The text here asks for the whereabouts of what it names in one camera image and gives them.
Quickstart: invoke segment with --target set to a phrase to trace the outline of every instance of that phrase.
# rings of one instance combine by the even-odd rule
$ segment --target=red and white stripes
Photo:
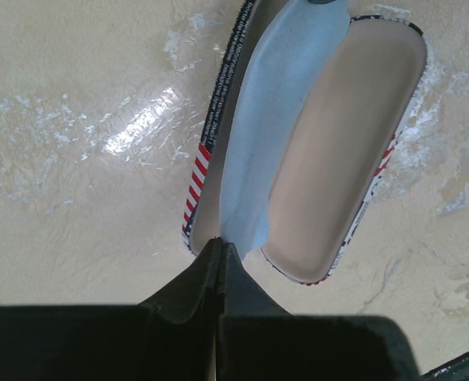
[[[186,197],[185,213],[183,215],[183,239],[185,244],[189,245],[190,231],[192,225],[192,214],[197,209],[197,204],[201,197],[204,180],[208,173],[211,153],[204,144],[199,143],[199,150],[195,157],[194,169],[192,170],[192,181],[188,187],[188,196]]]

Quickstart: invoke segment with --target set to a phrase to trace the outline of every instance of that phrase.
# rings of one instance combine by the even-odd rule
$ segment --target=beige surface
[[[303,283],[326,277],[425,65],[425,42],[408,26],[349,26],[310,92],[271,190],[262,250],[284,274]]]
[[[137,302],[191,261],[183,200],[239,5],[0,0],[0,303]],[[430,90],[331,279],[245,264],[292,312],[390,316],[425,371],[469,349],[469,1],[351,11],[422,27]]]

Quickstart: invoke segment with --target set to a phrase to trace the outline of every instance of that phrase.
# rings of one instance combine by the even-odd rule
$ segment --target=light blue case lining
[[[243,259],[267,240],[267,204],[308,94],[349,25],[347,0],[290,0],[262,35],[240,89],[220,193],[221,237]]]

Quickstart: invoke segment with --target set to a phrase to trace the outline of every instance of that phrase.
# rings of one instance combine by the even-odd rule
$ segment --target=cream marble surface
[[[138,302],[185,268],[179,226],[241,0],[0,0],[0,303]],[[469,349],[469,0],[351,1],[416,22],[416,116],[335,275],[246,268],[285,308],[383,314],[422,371]]]

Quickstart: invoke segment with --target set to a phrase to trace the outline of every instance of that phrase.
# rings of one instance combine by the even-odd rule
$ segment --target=black object
[[[220,381],[420,378],[392,321],[292,316],[221,239],[139,306],[0,307],[0,380],[205,380],[213,354]]]
[[[429,371],[423,379],[444,379],[447,381],[469,381],[469,352]]]

